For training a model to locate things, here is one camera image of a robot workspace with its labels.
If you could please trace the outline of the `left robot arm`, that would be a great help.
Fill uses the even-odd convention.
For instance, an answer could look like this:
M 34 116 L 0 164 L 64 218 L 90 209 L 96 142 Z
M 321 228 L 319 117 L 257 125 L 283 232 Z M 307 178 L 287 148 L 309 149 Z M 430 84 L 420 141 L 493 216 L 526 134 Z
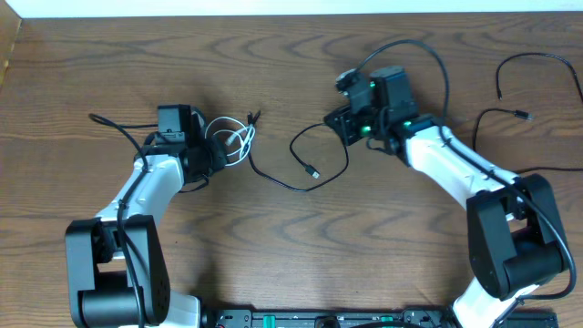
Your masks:
M 69 311 L 77 327 L 201 327 L 195 296 L 172 291 L 158 226 L 171 200 L 200 190 L 227 163 L 190 105 L 158 108 L 154 131 L 135 146 L 133 171 L 94 218 L 65 232 Z

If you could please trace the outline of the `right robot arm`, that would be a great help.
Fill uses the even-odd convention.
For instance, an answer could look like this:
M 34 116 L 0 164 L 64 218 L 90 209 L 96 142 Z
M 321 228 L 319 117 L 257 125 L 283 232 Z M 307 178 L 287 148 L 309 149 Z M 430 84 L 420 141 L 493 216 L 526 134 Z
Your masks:
M 336 87 L 348 103 L 323 121 L 345 145 L 377 141 L 375 150 L 424 173 L 466 211 L 474 278 L 452 304 L 448 325 L 497 327 L 535 289 L 574 270 L 549 183 L 499 168 L 436 117 L 420 115 L 402 67 L 369 76 L 353 68 Z

